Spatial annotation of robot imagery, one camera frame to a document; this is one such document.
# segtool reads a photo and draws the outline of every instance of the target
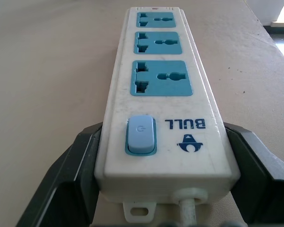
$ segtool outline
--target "table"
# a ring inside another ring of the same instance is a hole
[[[284,161],[284,57],[243,0],[0,0],[0,226],[17,223],[50,165],[103,120],[132,6],[185,11],[223,120]],[[152,225],[178,216],[159,205]],[[242,220],[231,195],[197,217]],[[125,223],[122,206],[100,197],[94,223]]]

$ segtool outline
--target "socket hole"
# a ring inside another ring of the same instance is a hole
[[[138,62],[136,72],[147,72],[148,68],[146,67],[145,62]]]
[[[171,80],[177,81],[177,80],[185,79],[185,74],[173,72],[169,75],[169,78]]]
[[[142,21],[139,21],[139,23],[140,23],[140,26],[141,26],[141,27],[145,27],[145,26],[147,25],[147,23],[148,23],[148,22],[142,22]]]
[[[148,82],[136,81],[134,84],[136,85],[136,93],[145,93],[145,90],[148,86]]]
[[[172,18],[168,18],[168,17],[164,17],[162,18],[163,21],[169,21],[169,20],[172,20]]]
[[[138,39],[148,39],[148,37],[146,36],[146,33],[139,32]]]
[[[131,209],[131,215],[133,215],[133,216],[146,216],[146,215],[148,215],[148,209],[147,208],[136,208],[136,207],[134,207],[134,208],[132,208]]]
[[[172,40],[172,39],[168,39],[168,40],[156,40],[155,44],[166,44],[166,45],[173,45],[173,44],[177,44],[178,41],[177,40]]]
[[[148,45],[139,45],[137,44],[138,52],[139,53],[145,53],[146,49],[148,48]]]
[[[158,78],[158,79],[167,79],[167,74],[163,74],[163,73],[158,74],[158,75],[157,75],[157,78]]]

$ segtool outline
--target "power strip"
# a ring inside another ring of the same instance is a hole
[[[239,179],[183,10],[127,11],[95,176],[128,222],[150,222],[157,203],[176,203],[184,225],[194,224],[194,204],[221,199]]]

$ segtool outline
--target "blue socket panel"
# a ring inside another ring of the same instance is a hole
[[[133,96],[191,96],[184,61],[134,61],[131,79]]]
[[[137,54],[181,54],[177,32],[136,32],[134,50]]]
[[[176,27],[174,14],[171,12],[137,13],[137,27]]]

